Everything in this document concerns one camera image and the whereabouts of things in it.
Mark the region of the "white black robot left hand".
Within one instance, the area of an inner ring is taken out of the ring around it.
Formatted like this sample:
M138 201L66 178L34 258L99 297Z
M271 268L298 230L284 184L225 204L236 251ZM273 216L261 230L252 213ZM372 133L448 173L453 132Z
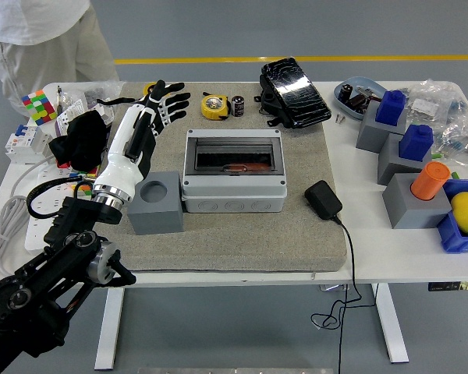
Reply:
M108 150L107 165L96 178L93 200L124 206L151 169L157 138L177 119L186 116L190 93L184 83L159 80L127 109Z

